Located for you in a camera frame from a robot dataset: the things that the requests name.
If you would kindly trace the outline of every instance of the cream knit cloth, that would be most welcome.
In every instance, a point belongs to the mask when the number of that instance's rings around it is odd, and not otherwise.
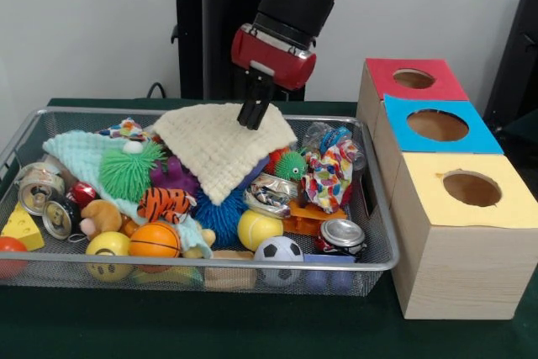
[[[297,141],[281,112],[270,105],[258,130],[239,125],[239,104],[205,104],[164,114],[155,132],[220,205],[258,162]]]

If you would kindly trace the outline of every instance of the green tablecloth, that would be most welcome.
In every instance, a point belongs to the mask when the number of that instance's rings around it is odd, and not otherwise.
[[[170,109],[185,100],[53,99]],[[282,103],[286,114],[354,116],[354,103]],[[512,321],[406,321],[393,281],[367,298],[0,288],[0,358],[538,357],[538,276]]]

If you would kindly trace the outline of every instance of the orange basketball toy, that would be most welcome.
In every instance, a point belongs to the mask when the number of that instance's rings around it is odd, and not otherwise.
[[[169,224],[149,223],[141,226],[131,236],[130,256],[158,256],[177,258],[181,252],[179,235]],[[162,272],[167,267],[140,266],[144,272]]]

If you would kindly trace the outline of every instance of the tiger plush toy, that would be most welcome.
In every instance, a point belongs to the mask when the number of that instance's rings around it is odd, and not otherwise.
[[[165,221],[178,224],[182,214],[196,206],[196,199],[182,189],[149,188],[138,205],[138,215],[155,222],[160,217]]]

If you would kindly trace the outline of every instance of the green spiky ball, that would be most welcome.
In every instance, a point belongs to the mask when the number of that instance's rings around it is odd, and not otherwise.
[[[112,197],[138,203],[151,187],[150,170],[163,158],[164,153],[155,142],[145,144],[139,154],[109,150],[101,160],[99,181]]]
[[[299,181],[306,172],[306,161],[296,151],[284,153],[278,161],[275,175],[284,180]]]

